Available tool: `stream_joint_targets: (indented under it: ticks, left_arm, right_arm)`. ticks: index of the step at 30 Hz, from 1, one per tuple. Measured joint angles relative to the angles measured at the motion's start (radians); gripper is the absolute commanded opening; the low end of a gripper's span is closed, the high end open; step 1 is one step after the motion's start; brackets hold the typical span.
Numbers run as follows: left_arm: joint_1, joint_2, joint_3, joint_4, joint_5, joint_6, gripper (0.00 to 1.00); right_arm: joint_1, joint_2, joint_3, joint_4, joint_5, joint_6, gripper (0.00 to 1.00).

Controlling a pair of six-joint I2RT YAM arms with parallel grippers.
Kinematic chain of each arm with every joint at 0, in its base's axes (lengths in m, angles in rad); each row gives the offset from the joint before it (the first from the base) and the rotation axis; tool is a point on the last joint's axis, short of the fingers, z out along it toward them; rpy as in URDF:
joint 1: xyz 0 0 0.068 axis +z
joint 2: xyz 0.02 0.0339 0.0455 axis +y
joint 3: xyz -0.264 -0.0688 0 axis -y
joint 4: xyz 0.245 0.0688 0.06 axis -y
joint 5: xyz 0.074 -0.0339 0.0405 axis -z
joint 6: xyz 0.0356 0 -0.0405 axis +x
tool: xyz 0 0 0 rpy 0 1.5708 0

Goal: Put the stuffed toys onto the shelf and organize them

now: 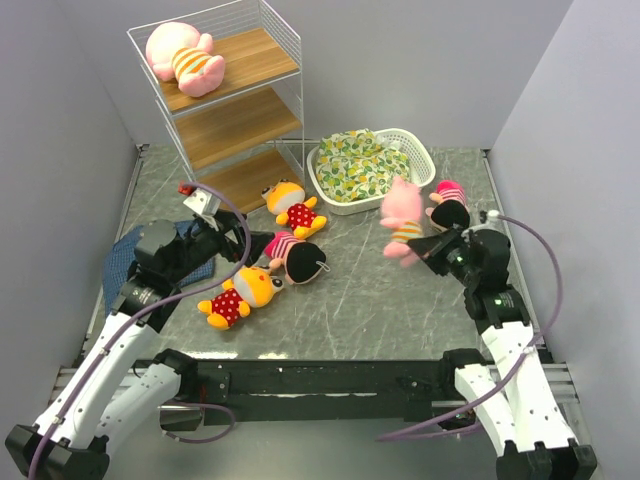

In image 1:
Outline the pink plush pig striped shirt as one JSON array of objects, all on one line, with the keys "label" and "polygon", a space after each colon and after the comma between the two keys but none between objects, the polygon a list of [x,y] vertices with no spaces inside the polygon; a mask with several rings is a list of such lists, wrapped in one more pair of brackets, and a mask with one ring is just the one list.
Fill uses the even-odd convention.
[{"label": "pink plush pig striped shirt", "polygon": [[214,54],[213,37],[187,23],[157,26],[146,42],[145,55],[159,80],[175,80],[178,89],[192,98],[216,90],[224,79],[225,59]]}]

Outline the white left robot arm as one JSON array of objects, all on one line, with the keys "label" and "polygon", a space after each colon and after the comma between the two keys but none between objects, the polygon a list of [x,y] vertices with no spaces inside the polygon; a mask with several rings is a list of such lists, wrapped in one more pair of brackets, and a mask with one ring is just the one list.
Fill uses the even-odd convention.
[{"label": "white left robot arm", "polygon": [[249,230],[245,215],[221,211],[185,231],[167,220],[140,228],[127,279],[99,339],[58,397],[31,425],[16,425],[5,446],[28,479],[101,479],[118,441],[169,401],[201,397],[198,362],[172,349],[141,378],[116,391],[140,353],[185,298],[180,283],[221,256],[236,268],[255,264],[271,232]]}]

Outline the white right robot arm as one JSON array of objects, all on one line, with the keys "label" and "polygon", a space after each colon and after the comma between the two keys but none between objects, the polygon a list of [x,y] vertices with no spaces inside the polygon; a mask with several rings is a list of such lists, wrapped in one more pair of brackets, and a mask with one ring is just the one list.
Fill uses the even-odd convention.
[{"label": "white right robot arm", "polygon": [[464,287],[465,308],[500,379],[473,351],[447,352],[437,378],[449,398],[464,397],[496,450],[500,479],[589,479],[597,467],[555,401],[529,312],[510,284],[510,241],[491,229],[412,239],[409,247],[436,274]]}]

